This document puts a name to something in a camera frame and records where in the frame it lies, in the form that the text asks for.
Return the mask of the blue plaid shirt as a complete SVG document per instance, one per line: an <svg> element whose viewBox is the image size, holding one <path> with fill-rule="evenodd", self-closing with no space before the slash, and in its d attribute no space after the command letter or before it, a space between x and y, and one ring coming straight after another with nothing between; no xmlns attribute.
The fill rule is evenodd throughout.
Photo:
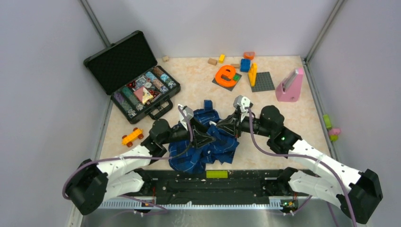
<svg viewBox="0 0 401 227"><path fill-rule="evenodd" d="M195 110L193 118L206 126L206 133L216 140L201 148L188 148L189 140L170 143L168 147L172 157L168 160L170 167L175 171L200 174L205 171L207 164L213 164L215 161L219 161L221 164L231 164L239 142L235 136L229 135L211 124L211 122L220 121L212 101L204 100L203 108Z"/></svg>

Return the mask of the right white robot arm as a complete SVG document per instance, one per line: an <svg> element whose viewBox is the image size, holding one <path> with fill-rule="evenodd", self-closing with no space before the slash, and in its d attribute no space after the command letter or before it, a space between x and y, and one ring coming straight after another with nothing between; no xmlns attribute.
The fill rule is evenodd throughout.
<svg viewBox="0 0 401 227"><path fill-rule="evenodd" d="M271 152L255 147L273 157L285 157L298 162L313 172L287 168L277 182L284 195L300 192L324 200L351 219L353 225L366 224L383 199L379 176L371 169L360 171L320 152L306 140L284 125L284 116L274 105L262 108L260 117L254 118L249 107L237 107L235 112L217 123L217 128L240 137L248 132L268 137Z"/></svg>

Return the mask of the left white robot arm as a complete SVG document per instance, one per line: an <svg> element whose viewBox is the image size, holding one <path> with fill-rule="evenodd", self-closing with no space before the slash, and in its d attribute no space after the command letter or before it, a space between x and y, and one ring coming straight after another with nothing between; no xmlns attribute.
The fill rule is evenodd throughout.
<svg viewBox="0 0 401 227"><path fill-rule="evenodd" d="M71 174L62 189L82 215L94 212L102 202L137 192L150 193L152 183L136 172L152 161L188 157L191 149L217 140L208 130L217 121L201 123L190 119L170 127L165 119L154 121L149 136L131 150L112 158L87 159Z"/></svg>

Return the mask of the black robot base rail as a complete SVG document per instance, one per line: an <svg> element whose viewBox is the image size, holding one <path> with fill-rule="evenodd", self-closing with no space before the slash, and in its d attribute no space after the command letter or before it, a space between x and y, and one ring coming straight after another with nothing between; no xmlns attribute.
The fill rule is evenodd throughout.
<svg viewBox="0 0 401 227"><path fill-rule="evenodd" d="M103 209L166 210L278 210L290 214L310 202L307 194L284 185L284 170L227 170L227 179L208 179L206 172L188 174L167 170L139 170L146 182L129 198L117 197Z"/></svg>

